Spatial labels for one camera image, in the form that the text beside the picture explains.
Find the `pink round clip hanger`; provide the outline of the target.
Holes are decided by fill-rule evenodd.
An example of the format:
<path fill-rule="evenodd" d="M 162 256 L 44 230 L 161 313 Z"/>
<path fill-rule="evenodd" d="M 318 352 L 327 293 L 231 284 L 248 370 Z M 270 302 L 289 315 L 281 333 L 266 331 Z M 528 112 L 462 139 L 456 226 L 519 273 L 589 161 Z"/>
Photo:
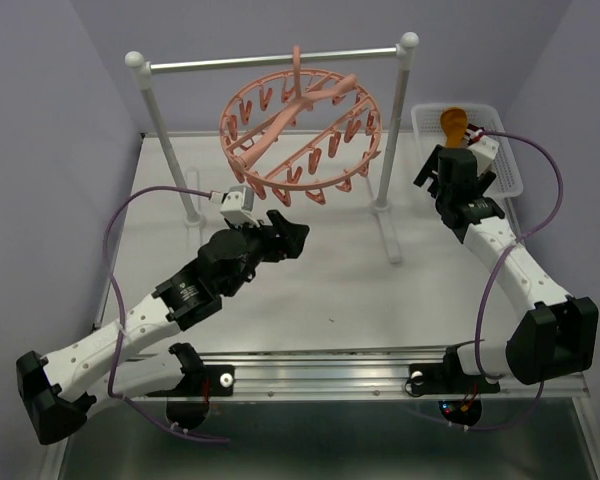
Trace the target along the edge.
<path fill-rule="evenodd" d="M 323 205 L 348 193 L 381 152 L 382 117 L 354 74 L 306 67 L 293 49 L 288 69 L 242 87 L 219 118 L 219 140 L 241 184 L 290 206 L 296 192 Z"/>

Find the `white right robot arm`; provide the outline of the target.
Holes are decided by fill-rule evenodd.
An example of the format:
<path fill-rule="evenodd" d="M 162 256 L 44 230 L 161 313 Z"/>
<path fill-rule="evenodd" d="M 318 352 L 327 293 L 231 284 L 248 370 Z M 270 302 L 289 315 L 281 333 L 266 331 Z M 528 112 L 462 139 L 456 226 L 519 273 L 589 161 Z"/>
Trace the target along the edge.
<path fill-rule="evenodd" d="M 478 336 L 446 348 L 438 363 L 413 363 L 409 394 L 497 393 L 503 377 L 534 385 L 588 370 L 593 362 L 599 310 L 551 279 L 517 241 L 502 208 L 486 197 L 494 181 L 478 170 L 469 149 L 434 147 L 414 181 L 435 200 L 443 224 L 492 274 L 517 323 L 505 339 Z"/>

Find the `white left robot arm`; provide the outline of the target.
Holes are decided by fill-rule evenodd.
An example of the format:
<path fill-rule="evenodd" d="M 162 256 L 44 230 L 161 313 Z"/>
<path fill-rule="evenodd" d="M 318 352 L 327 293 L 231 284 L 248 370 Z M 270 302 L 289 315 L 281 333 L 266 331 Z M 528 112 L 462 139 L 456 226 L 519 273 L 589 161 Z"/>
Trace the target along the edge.
<path fill-rule="evenodd" d="M 29 351 L 16 360 L 18 394 L 40 444 L 73 435 L 108 400 L 133 399 L 116 385 L 124 361 L 218 313 L 224 299 L 254 280 L 260 264 L 302 254 L 309 226 L 278 210 L 266 215 L 267 222 L 228 222 L 138 304 L 121 306 L 116 322 L 63 349 Z"/>

